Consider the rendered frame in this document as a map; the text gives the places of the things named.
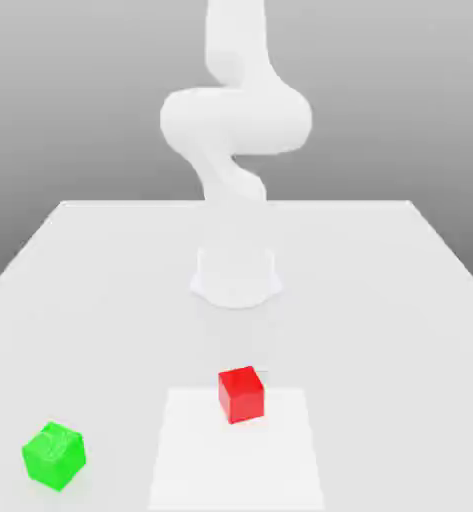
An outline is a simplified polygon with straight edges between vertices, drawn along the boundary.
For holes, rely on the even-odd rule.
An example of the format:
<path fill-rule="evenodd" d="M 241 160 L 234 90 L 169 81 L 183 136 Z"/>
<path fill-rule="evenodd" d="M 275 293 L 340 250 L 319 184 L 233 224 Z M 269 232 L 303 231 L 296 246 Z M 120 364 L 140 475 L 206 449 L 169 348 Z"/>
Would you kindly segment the small red cube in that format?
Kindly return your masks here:
<path fill-rule="evenodd" d="M 253 366 L 220 372 L 218 397 L 229 424 L 264 416 L 264 386 Z"/>

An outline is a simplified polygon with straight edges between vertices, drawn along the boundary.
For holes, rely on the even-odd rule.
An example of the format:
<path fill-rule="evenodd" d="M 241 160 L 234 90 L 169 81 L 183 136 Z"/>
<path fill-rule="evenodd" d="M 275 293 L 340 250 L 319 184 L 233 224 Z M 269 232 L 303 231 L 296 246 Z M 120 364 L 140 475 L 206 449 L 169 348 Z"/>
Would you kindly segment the small green cube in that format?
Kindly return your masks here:
<path fill-rule="evenodd" d="M 86 464 L 82 434 L 54 421 L 24 444 L 21 452 L 28 476 L 55 491 L 61 491 Z"/>

